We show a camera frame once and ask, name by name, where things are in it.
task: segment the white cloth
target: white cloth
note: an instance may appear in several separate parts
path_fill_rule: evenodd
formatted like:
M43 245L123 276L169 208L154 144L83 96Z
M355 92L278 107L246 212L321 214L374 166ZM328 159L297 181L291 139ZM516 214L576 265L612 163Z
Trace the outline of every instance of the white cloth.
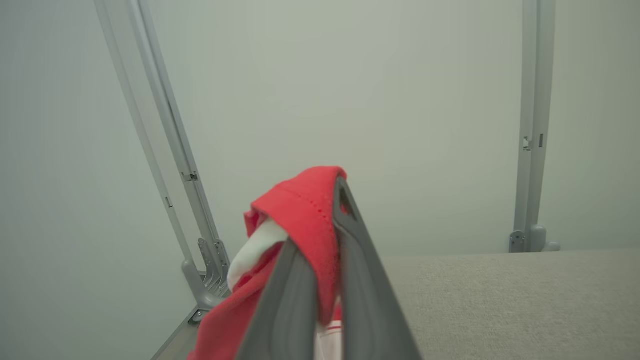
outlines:
M233 290L244 274L249 272L272 246L287 241L289 235L272 218L267 218L255 230L249 241L240 249L231 262L227 283ZM342 359L342 321L332 321L329 326L318 325L314 360Z

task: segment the red garment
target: red garment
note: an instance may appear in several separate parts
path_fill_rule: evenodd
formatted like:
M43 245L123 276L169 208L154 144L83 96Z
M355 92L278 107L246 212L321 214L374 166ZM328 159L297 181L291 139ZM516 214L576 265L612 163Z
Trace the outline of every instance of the red garment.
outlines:
M265 215L284 228L316 272L319 321L332 319L339 276L338 244L333 228L333 188L339 167L314 167L277 184L244 214L249 236ZM233 360L251 322L282 244L271 247L238 282L234 293L214 308L200 324L196 349L189 360Z

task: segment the gray carpet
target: gray carpet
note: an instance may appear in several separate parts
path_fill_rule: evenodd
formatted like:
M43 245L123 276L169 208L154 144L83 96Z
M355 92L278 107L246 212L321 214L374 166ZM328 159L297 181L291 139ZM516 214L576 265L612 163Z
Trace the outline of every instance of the gray carpet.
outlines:
M640 359L640 249L384 263L424 359Z

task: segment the carpeted surface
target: carpeted surface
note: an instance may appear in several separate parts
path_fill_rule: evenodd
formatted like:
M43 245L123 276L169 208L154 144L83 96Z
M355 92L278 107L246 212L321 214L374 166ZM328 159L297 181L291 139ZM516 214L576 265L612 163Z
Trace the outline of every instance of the carpeted surface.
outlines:
M640 249L383 262L424 359L640 359Z

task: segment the red fabric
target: red fabric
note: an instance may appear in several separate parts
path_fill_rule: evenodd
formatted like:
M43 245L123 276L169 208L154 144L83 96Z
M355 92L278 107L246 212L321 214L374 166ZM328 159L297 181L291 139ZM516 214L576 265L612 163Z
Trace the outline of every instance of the red fabric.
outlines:
M314 167L276 185L244 214L248 236L271 217L283 227L316 272L320 300L319 321L332 320L339 278L338 244L333 229L333 188L339 167ZM214 308L200 324L196 349L189 360L233 360L251 322L282 244L262 255L259 263L238 282L234 293ZM337 320L341 310L335 310Z

